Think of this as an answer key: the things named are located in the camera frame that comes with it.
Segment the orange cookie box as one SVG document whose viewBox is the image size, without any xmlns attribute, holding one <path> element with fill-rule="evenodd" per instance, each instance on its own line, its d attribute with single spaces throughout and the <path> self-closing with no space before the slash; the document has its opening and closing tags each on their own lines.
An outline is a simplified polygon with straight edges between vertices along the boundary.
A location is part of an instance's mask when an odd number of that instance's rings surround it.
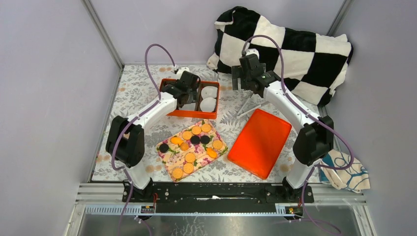
<svg viewBox="0 0 417 236">
<path fill-rule="evenodd" d="M 203 97 L 201 96 L 201 91 L 203 88 L 207 86 L 217 88 L 217 92 L 216 92 L 217 97 L 215 98 L 215 106 L 212 112 L 204 112 L 200 109 L 200 103 L 203 100 Z M 216 119 L 217 110 L 218 110 L 217 107 L 218 107 L 218 101 L 219 101 L 219 93 L 220 93 L 219 90 L 220 90 L 220 84 L 218 82 L 202 81 L 198 88 L 199 99 L 197 103 L 195 104 L 195 106 L 193 107 L 193 110 L 180 110 L 179 108 L 177 108 L 173 112 L 169 113 L 168 116 L 176 116 L 176 117 L 184 117 L 184 118 Z"/>
</svg>

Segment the floral cookie tray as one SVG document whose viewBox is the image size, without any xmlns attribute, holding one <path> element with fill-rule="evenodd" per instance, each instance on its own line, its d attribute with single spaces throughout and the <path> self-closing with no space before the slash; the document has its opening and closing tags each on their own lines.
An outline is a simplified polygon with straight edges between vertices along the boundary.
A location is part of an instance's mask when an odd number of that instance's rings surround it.
<svg viewBox="0 0 417 236">
<path fill-rule="evenodd" d="M 203 135 L 209 136 L 210 139 L 211 139 L 211 141 L 207 145 L 203 145 L 201 143 L 199 143 L 198 145 L 193 145 L 190 140 L 184 140 L 182 138 L 182 134 L 183 134 L 184 131 L 190 131 L 191 132 L 191 129 L 192 129 L 193 126 L 198 125 L 198 126 L 201 127 L 202 124 L 205 124 L 205 123 L 208 123 L 208 124 L 211 125 L 211 131 L 209 133 L 206 133 L 206 132 L 203 132 L 202 131 L 198 136 L 199 137 L 201 137 Z M 180 149 L 180 145 L 174 145 L 174 144 L 172 144 L 171 141 L 170 141 L 170 139 L 172 137 L 179 137 L 179 138 L 181 138 L 184 142 L 186 142 L 186 143 L 189 144 L 189 149 L 187 151 L 182 151 Z M 221 140 L 223 142 L 222 149 L 214 149 L 212 147 L 212 143 L 213 143 L 214 140 Z M 166 144 L 169 145 L 170 149 L 169 149 L 168 152 L 161 153 L 158 150 L 159 146 L 162 143 L 166 143 Z M 217 152 L 217 158 L 216 159 L 210 158 L 207 155 L 207 152 L 206 152 L 206 149 L 207 148 L 211 148 L 211 149 L 213 149 L 214 151 Z M 169 138 L 161 141 L 159 144 L 156 145 L 157 154 L 159 155 L 160 160 L 161 160 L 162 164 L 165 167 L 165 170 L 167 171 L 169 177 L 171 178 L 171 180 L 173 182 L 180 182 L 184 178 L 186 178 L 186 177 L 192 175 L 193 173 L 197 172 L 198 170 L 204 168 L 205 166 L 207 166 L 210 163 L 212 163 L 215 160 L 217 160 L 219 157 L 221 157 L 224 154 L 226 154 L 228 152 L 228 149 L 229 148 L 228 148 L 227 144 L 224 142 L 224 140 L 222 139 L 222 137 L 220 136 L 220 134 L 215 129 L 214 125 L 210 122 L 209 119 L 203 119 L 203 120 L 195 123 L 194 125 L 192 125 L 192 126 L 186 128 L 186 129 L 184 129 L 183 131 L 180 131 L 179 133 L 177 133 L 177 134 L 175 134 L 175 135 L 173 135 L 173 136 L 171 136 L 171 137 L 169 137 Z M 195 160 L 194 163 L 192 163 L 194 165 L 194 172 L 191 173 L 191 174 L 183 173 L 183 176 L 182 176 L 181 179 L 174 179 L 172 177 L 172 171 L 173 171 L 173 169 L 175 169 L 175 168 L 181 168 L 183 170 L 184 164 L 187 163 L 185 161 L 185 159 L 184 159 L 185 158 L 185 155 L 187 153 L 190 153 L 190 152 L 192 152 L 192 153 L 194 153 L 196 155 L 196 160 Z"/>
</svg>

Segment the orange box lid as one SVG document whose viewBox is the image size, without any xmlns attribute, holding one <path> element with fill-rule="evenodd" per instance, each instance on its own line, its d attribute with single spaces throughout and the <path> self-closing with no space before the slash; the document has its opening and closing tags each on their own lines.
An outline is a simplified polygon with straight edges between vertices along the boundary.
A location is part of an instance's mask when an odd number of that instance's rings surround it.
<svg viewBox="0 0 417 236">
<path fill-rule="evenodd" d="M 287 121 L 256 109 L 238 135 L 227 158 L 261 179 L 271 173 L 291 132 Z"/>
</svg>

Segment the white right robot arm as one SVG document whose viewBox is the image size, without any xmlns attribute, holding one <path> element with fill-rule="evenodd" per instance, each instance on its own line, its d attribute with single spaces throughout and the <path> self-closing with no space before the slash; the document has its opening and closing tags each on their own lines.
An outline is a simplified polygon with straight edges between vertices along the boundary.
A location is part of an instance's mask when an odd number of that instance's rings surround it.
<svg viewBox="0 0 417 236">
<path fill-rule="evenodd" d="M 274 105 L 297 133 L 293 145 L 296 157 L 292 170 L 283 180 L 284 200 L 293 203 L 301 197 L 301 187 L 313 167 L 333 149 L 334 128 L 329 116 L 321 117 L 308 111 L 273 71 L 266 71 L 256 54 L 246 53 L 240 64 L 232 67 L 233 89 L 250 90 Z"/>
</svg>

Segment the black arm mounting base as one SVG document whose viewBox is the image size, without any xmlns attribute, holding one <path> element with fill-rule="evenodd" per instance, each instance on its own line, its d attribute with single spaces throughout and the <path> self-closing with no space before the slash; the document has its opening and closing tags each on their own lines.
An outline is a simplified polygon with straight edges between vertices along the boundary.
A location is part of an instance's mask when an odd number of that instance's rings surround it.
<svg viewBox="0 0 417 236">
<path fill-rule="evenodd" d="M 123 182 L 122 201 L 149 203 L 156 213 L 272 213 L 276 204 L 314 202 L 307 186 L 291 190 L 280 183 L 150 182 L 133 189 Z"/>
</svg>

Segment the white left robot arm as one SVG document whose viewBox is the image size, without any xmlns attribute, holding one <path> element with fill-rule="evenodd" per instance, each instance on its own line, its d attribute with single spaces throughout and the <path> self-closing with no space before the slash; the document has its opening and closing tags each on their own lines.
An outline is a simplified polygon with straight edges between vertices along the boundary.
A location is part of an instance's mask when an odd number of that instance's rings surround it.
<svg viewBox="0 0 417 236">
<path fill-rule="evenodd" d="M 153 191 L 148 186 L 151 178 L 142 163 L 145 132 L 161 118 L 190 102 L 200 82 L 198 75 L 183 71 L 179 79 L 157 89 L 158 96 L 140 111 L 126 118 L 116 116 L 111 122 L 105 149 L 111 155 L 112 168 L 124 171 L 140 202 L 150 200 Z"/>
</svg>

